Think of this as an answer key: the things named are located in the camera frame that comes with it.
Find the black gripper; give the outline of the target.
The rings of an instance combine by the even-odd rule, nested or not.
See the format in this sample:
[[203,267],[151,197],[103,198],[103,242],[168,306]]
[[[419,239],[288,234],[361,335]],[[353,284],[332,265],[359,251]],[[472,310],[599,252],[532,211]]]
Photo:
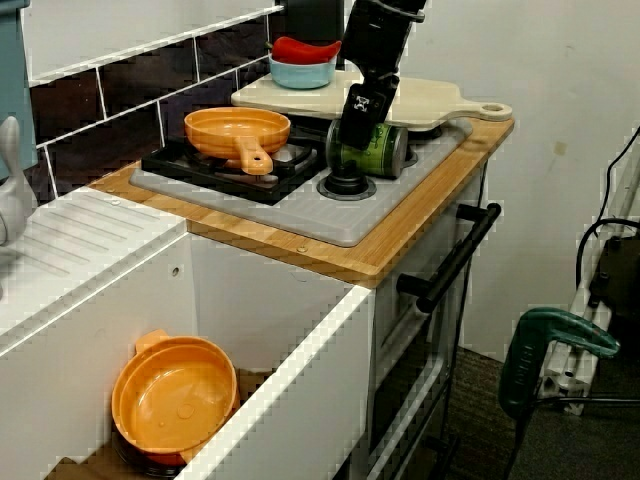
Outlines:
[[400,78],[395,74],[380,78],[365,76],[350,86],[341,117],[341,143],[365,150],[375,124],[384,123],[395,98]]

